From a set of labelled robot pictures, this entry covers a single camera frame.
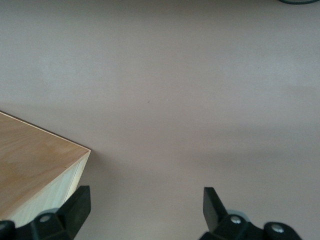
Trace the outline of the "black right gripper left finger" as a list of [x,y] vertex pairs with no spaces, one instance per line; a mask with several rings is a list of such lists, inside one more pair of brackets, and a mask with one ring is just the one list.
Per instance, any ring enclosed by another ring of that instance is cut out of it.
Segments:
[[2,240],[73,240],[91,212],[91,191],[80,186],[56,211],[46,212],[16,227],[12,220],[0,222]]

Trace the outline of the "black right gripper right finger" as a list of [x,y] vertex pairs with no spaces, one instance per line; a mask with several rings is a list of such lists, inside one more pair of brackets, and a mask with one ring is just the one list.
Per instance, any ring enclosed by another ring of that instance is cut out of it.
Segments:
[[203,215],[208,231],[201,240],[300,240],[289,225],[267,222],[259,228],[238,212],[229,213],[213,187],[203,189]]

